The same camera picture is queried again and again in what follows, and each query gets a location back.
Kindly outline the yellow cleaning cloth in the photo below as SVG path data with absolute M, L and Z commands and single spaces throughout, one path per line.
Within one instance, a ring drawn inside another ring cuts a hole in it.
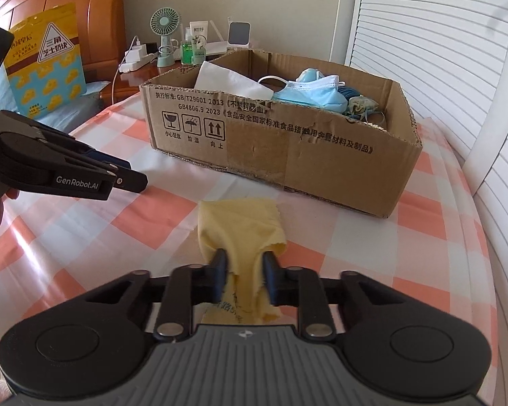
M 208 307 L 203 323 L 264 324 L 281 317 L 264 287 L 262 255 L 286 250 L 277 204 L 269 198 L 205 201 L 199 204 L 198 242 L 206 261 L 227 253 L 227 283 L 220 302 Z

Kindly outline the white towel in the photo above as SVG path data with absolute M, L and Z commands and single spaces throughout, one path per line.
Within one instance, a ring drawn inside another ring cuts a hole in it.
M 222 92 L 255 100 L 271 100 L 273 90 L 225 67 L 204 62 L 198 72 L 195 90 Z

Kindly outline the blue floral sachet bag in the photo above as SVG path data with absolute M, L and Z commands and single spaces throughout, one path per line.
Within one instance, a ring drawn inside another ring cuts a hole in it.
M 386 128 L 386 120 L 379 104 L 369 97 L 358 95 L 348 99 L 345 115 L 361 122 Z

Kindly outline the blue surgical face mask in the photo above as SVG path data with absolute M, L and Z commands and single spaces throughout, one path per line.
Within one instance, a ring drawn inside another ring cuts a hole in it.
M 341 92 L 346 84 L 338 75 L 324 76 L 318 69 L 305 69 L 294 81 L 279 76 L 267 75 L 259 78 L 259 84 L 280 82 L 284 87 L 273 94 L 272 99 L 298 106 L 320 108 L 332 113 L 343 114 L 348 100 Z

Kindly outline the light blue bedsheet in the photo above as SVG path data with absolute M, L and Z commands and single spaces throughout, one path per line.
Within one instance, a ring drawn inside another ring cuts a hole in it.
M 88 83 L 86 91 L 73 100 L 70 100 L 67 95 L 63 96 L 61 92 L 58 95 L 39 97 L 37 101 L 41 101 L 42 109 L 40 114 L 34 117 L 34 120 L 59 131 L 70 133 L 103 110 L 100 92 L 109 84 L 109 81 Z M 4 65 L 1 65 L 0 68 L 0 110 L 12 111 L 20 115 L 27 113 L 23 108 L 17 106 Z

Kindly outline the yellow blue snack bag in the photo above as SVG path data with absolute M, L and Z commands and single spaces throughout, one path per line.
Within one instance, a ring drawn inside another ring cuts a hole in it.
M 70 100 L 86 91 L 76 5 L 58 5 L 24 19 L 10 29 L 13 44 L 4 60 L 17 106 L 34 119 L 37 98 L 58 95 Z

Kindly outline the wooden nightstand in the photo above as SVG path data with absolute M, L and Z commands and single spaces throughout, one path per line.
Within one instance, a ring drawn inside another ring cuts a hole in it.
M 137 71 L 119 73 L 115 82 L 107 85 L 100 91 L 100 98 L 105 107 L 121 102 L 139 92 L 139 86 L 144 82 L 159 76 L 160 74 L 181 67 L 180 61 L 165 68 L 157 67 L 156 62 L 151 62 Z

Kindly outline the orange white checkered cloth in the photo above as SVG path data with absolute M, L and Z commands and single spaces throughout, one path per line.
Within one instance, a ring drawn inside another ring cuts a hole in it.
M 477 327 L 495 345 L 495 291 L 479 217 L 448 142 L 418 120 L 423 149 L 387 218 L 357 213 L 175 159 L 150 147 L 139 96 L 78 129 L 80 139 L 148 173 L 142 195 L 106 202 L 23 194 L 0 227 L 0 338 L 23 317 L 132 269 L 162 274 L 198 260 L 201 200 L 267 196 L 278 205 L 287 265 L 335 278 L 354 269 Z

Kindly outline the white power strip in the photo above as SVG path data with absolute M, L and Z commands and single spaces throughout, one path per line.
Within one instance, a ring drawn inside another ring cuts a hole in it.
M 137 71 L 157 58 L 157 53 L 149 53 L 146 44 L 134 45 L 125 52 L 123 61 L 118 67 L 120 73 Z

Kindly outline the green bottle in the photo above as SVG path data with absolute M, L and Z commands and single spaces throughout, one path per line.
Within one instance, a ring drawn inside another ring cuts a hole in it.
M 192 41 L 193 41 L 192 31 L 189 27 L 186 27 L 184 31 L 184 40 L 182 41 L 181 45 L 183 65 L 192 65 L 192 56 L 193 56 Z

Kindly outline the brown cardboard box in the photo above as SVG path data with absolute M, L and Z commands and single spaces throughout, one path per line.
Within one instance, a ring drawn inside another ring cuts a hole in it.
M 195 85 L 196 66 L 167 71 L 140 88 L 155 149 L 216 170 L 279 185 L 387 217 L 422 150 L 400 85 L 334 62 L 237 49 L 215 64 L 252 80 L 290 80 L 314 68 L 374 100 L 381 123 Z

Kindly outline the green handheld fan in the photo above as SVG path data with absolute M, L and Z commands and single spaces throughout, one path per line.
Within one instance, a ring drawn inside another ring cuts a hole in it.
M 157 52 L 157 67 L 167 68 L 174 64 L 174 52 L 179 42 L 172 35 L 181 24 L 179 12 L 172 7 L 161 7 L 156 10 L 149 21 L 154 34 L 160 37 L 160 46 Z

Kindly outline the phone stand with screen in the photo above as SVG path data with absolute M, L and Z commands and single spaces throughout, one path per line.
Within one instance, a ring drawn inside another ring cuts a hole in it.
M 227 47 L 248 49 L 250 47 L 251 24 L 247 21 L 228 21 Z

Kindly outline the white louvered closet door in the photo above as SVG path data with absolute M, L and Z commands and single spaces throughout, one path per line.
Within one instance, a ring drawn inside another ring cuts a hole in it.
M 494 401 L 508 405 L 508 0 L 339 0 L 329 57 L 399 82 L 461 163 L 495 282 Z

